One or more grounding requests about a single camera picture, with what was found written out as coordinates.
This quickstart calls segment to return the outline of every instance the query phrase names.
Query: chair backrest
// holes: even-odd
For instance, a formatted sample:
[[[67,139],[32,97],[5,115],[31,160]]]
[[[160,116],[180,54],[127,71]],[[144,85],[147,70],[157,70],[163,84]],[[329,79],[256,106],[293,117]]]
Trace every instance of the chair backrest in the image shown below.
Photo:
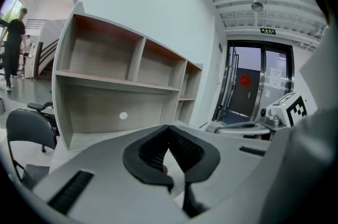
[[[55,149],[57,139],[50,122],[36,111],[16,109],[6,122],[8,143],[13,141],[34,142]]]

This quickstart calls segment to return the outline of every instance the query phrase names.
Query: black door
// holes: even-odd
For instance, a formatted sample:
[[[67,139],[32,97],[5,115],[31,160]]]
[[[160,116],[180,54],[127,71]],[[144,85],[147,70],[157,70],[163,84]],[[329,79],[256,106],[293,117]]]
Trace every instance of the black door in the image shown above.
[[[259,78],[260,71],[237,69],[236,86],[228,111],[251,117],[257,98]]]

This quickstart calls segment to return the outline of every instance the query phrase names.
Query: red sign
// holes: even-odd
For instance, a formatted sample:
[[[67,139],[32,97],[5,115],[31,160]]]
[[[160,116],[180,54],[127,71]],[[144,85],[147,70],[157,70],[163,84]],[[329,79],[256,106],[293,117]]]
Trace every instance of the red sign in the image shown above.
[[[244,87],[247,86],[247,85],[249,85],[251,83],[251,80],[250,80],[250,78],[247,75],[241,77],[241,79],[239,81],[241,82],[241,84]]]

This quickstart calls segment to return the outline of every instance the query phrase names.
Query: green exit sign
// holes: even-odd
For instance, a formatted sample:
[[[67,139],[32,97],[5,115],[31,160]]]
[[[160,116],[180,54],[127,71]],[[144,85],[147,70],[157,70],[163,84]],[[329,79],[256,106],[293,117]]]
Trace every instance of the green exit sign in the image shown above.
[[[265,34],[274,34],[276,35],[276,31],[273,29],[265,29],[265,28],[260,28],[260,33],[265,33]]]

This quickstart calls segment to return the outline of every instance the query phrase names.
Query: door frame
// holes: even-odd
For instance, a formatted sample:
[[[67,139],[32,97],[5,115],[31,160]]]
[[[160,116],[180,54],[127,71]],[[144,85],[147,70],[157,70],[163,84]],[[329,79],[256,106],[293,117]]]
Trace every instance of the door frame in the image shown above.
[[[294,53],[292,45],[268,42],[268,41],[256,41],[256,40],[229,40],[227,45],[227,59],[226,59],[226,68],[224,71],[223,82],[221,86],[221,91],[219,99],[215,108],[214,115],[212,120],[219,120],[221,112],[223,110],[223,100],[227,98],[227,94],[231,93],[226,91],[226,85],[229,78],[229,64],[230,64],[230,47],[247,47],[247,48],[260,48],[261,50],[261,75],[259,80],[259,88],[257,93],[257,98],[255,102],[255,107],[253,108],[252,115],[250,120],[254,120],[257,116],[258,108],[260,105],[262,92],[264,89],[264,81],[266,75],[266,51],[278,52],[286,55],[286,87],[285,93],[288,94],[294,90],[294,81],[295,81],[295,64],[294,64]]]

